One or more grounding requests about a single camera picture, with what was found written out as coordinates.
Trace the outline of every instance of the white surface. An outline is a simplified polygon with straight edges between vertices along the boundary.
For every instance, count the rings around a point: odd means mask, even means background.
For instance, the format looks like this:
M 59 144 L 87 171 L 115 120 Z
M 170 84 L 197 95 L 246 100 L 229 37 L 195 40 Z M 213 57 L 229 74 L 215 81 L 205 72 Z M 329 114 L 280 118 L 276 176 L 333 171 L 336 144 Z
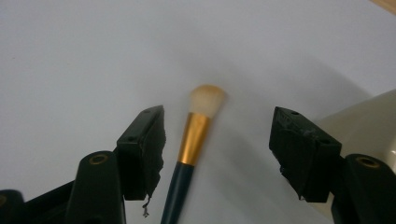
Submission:
M 220 85 L 219 112 L 179 223 L 330 223 L 268 149 L 276 105 L 321 119 L 396 84 L 396 18 L 369 1 L 1 1 L 0 189 L 25 200 L 112 150 L 164 105 L 162 180 L 128 223 L 160 223 L 189 106 Z

